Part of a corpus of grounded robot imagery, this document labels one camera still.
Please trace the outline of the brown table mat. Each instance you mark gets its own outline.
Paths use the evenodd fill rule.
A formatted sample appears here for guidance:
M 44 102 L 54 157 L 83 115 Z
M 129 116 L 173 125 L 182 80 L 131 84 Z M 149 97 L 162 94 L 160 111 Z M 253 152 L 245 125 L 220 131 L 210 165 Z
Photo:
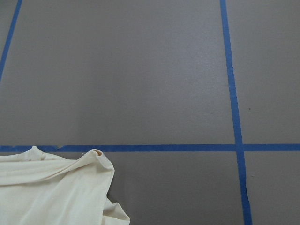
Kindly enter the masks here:
M 297 0 L 3 0 L 0 153 L 111 160 L 133 225 L 300 222 Z

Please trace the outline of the beige long-sleeve graphic shirt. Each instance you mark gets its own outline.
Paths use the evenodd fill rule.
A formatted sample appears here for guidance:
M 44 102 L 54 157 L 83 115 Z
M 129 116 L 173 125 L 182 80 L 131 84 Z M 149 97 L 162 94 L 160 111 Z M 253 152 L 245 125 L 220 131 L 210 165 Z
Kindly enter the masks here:
M 114 167 L 103 152 L 66 159 L 32 147 L 0 158 L 3 225 L 128 225 L 108 191 Z

